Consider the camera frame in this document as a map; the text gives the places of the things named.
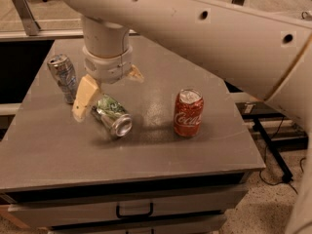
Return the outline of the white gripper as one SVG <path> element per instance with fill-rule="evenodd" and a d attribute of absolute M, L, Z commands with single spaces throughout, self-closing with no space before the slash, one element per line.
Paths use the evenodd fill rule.
<path fill-rule="evenodd" d="M 127 76 L 131 81 L 143 83 L 144 77 L 132 64 L 133 48 L 114 58 L 99 58 L 83 48 L 84 66 L 87 75 L 83 76 L 72 106 L 76 121 L 82 122 L 101 95 L 99 83 L 113 84 Z"/>

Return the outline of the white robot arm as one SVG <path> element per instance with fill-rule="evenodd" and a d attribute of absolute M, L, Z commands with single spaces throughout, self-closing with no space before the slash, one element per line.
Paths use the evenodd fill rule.
<path fill-rule="evenodd" d="M 130 67 L 131 30 L 262 100 L 312 135 L 312 26 L 215 0 L 62 0 L 80 13 L 90 80 Z"/>

